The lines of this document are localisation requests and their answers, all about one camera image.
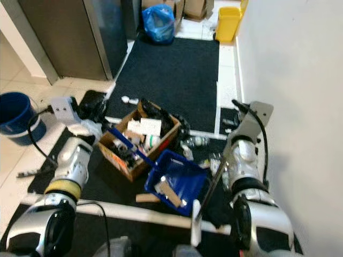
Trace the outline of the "grey metal tool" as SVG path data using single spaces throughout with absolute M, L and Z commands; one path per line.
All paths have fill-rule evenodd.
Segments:
M 47 168 L 39 168 L 35 170 L 22 171 L 20 173 L 17 173 L 16 178 L 29 178 L 29 177 L 36 176 L 39 174 L 49 173 L 53 170 L 54 169 L 52 167 L 47 167 Z

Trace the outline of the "blue plastic bucket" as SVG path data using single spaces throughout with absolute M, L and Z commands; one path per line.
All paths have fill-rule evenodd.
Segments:
M 0 95 L 0 134 L 19 146 L 28 146 L 32 142 L 27 127 L 31 127 L 34 140 L 44 137 L 47 127 L 36 115 L 36 108 L 32 106 L 29 96 L 20 92 L 7 92 Z

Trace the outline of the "cardboard box full of clutter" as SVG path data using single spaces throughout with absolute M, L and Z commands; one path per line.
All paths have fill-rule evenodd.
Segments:
M 130 122 L 142 122 L 144 118 L 161 121 L 159 136 L 157 140 L 152 142 L 152 146 L 137 145 L 137 149 L 145 157 L 148 157 L 152 162 L 156 162 L 161 154 L 164 151 L 169 151 L 176 141 L 181 129 L 181 122 L 166 110 L 147 100 L 138 104 L 132 112 L 125 115 L 120 122 L 105 132 L 98 144 L 96 144 L 114 169 L 121 172 L 131 182 L 138 176 L 147 174 L 150 165 L 142 157 L 137 156 L 136 152 L 130 151 L 123 144 L 123 140 L 117 137 L 116 133 L 119 132 L 125 139 L 134 140 L 134 142 L 149 143 L 146 134 L 135 132 L 134 127 L 129 125 Z

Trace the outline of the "blue plastic bag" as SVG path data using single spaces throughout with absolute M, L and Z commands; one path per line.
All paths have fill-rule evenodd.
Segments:
M 164 3 L 142 10 L 145 34 L 156 44 L 172 44 L 175 37 L 174 8 Z

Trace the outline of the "dark blue floor mat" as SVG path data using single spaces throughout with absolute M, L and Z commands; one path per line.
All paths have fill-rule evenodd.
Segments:
M 175 37 L 161 45 L 140 35 L 115 81 L 106 116 L 123 118 L 132 112 L 134 106 L 122 101 L 129 96 L 181 115 L 192 130 L 214 132 L 219 58 L 217 41 Z

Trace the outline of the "blue plastic dustpan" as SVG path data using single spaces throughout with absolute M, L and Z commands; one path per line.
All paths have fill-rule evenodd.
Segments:
M 199 193 L 203 189 L 208 169 L 201 168 L 199 165 L 186 159 L 186 157 L 170 150 L 165 150 L 156 161 L 152 161 L 130 142 L 122 132 L 113 128 L 109 130 L 109 133 L 120 140 L 127 147 L 128 152 L 138 156 L 151 167 L 144 185 L 145 191 L 156 195 L 161 199 L 162 203 L 165 203 L 169 208 L 174 209 L 181 215 L 191 215 L 193 202 L 198 198 Z M 168 180 L 177 195 L 186 201 L 186 206 L 174 208 L 167 199 L 157 193 L 154 186 L 163 178 Z

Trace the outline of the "crumpled clear plastic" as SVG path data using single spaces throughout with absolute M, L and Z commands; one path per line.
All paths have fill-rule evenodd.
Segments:
M 219 153 L 211 154 L 208 157 L 209 169 L 211 171 L 212 177 L 215 178 L 217 176 L 218 171 L 221 168 L 221 165 L 225 160 L 223 159 L 223 155 Z

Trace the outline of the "long-handled broom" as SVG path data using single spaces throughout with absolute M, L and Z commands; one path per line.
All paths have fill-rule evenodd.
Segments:
M 225 173 L 225 163 L 221 165 L 221 168 L 218 171 L 217 176 L 215 178 L 212 177 L 211 171 L 209 169 L 208 176 L 211 179 L 211 181 L 209 183 L 209 187 L 206 191 L 206 194 L 203 197 L 203 201 L 200 202 L 198 199 L 196 199 L 193 202 L 191 228 L 190 228 L 190 231 L 191 231 L 190 243 L 193 247 L 197 247 L 202 240 L 201 220 L 203 220 L 203 211 L 204 209 L 206 209 L 206 206 L 208 206 L 209 201 L 211 200 L 215 189 L 220 183 L 220 179 L 223 177 L 223 173 Z

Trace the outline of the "brown cardboard box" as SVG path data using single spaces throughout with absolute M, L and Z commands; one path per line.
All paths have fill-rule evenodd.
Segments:
M 212 15 L 215 0 L 185 0 L 184 16 L 188 19 L 202 20 Z

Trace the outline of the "grey robot leg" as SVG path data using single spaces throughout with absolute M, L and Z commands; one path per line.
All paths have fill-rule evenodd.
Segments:
M 204 257 L 199 250 L 192 245 L 177 245 L 173 251 L 173 257 Z
M 96 250 L 93 257 L 132 257 L 132 242 L 129 237 L 111 238 Z

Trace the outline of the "short wooden block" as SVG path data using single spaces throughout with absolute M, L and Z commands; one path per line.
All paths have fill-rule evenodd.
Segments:
M 136 203 L 155 203 L 155 202 L 161 202 L 161 199 L 159 199 L 156 195 L 152 193 L 143 193 L 135 196 L 135 202 Z
M 187 205 L 186 201 L 177 195 L 167 179 L 161 179 L 154 188 L 157 193 L 161 194 L 165 199 L 167 199 L 167 201 L 169 201 L 172 207 L 179 208 Z

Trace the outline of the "stainless steel cabinet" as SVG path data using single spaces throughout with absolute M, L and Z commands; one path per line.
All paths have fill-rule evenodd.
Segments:
M 124 0 L 0 0 L 1 31 L 38 83 L 113 80 L 127 41 Z

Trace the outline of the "yellow plastic bin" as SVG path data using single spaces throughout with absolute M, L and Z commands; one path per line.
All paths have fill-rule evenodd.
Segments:
M 218 10 L 218 24 L 214 32 L 214 39 L 223 44 L 234 41 L 238 27 L 242 20 L 240 7 L 228 6 Z

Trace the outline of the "clear plastic bottle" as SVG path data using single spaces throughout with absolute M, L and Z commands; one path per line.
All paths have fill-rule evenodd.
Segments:
M 190 148 L 205 147 L 209 144 L 209 138 L 201 137 L 201 135 L 191 135 L 187 139 L 183 140 L 182 144 Z

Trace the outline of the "grey robot left leg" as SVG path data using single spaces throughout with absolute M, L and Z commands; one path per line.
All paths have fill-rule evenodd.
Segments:
M 111 238 L 96 250 L 93 257 L 132 257 L 132 242 L 129 237 Z

